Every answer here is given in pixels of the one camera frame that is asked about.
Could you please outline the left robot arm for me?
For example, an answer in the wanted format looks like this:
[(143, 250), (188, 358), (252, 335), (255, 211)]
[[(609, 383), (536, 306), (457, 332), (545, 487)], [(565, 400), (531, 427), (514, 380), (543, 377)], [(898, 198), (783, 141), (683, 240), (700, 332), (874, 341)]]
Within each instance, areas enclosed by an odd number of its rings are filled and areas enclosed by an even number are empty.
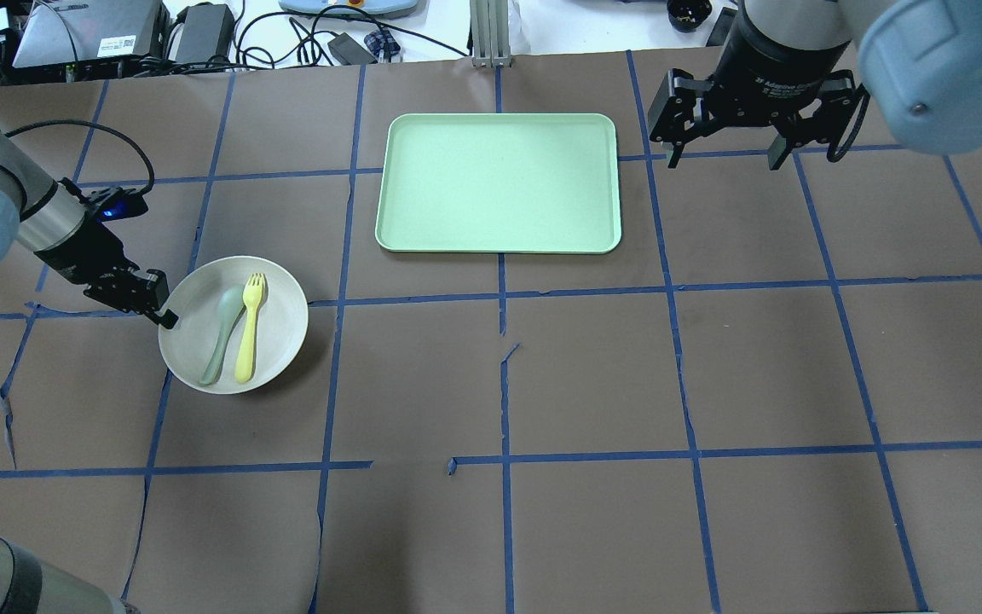
[(0, 261), (20, 244), (95, 302), (171, 329), (178, 316), (167, 306), (167, 276), (129, 260), (107, 227), (147, 213), (155, 177), (149, 160), (144, 166), (143, 187), (83, 192), (70, 179), (53, 178), (14, 144), (12, 132), (0, 130)]

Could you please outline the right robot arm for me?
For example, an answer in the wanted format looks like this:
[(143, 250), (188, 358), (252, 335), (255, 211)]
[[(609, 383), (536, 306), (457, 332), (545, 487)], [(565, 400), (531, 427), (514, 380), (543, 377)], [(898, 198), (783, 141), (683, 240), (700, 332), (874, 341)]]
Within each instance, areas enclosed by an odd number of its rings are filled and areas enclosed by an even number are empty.
[(982, 1), (742, 1), (709, 77), (667, 71), (647, 131), (670, 167), (701, 137), (763, 127), (772, 170), (814, 142), (838, 162), (870, 101), (909, 150), (981, 148)]

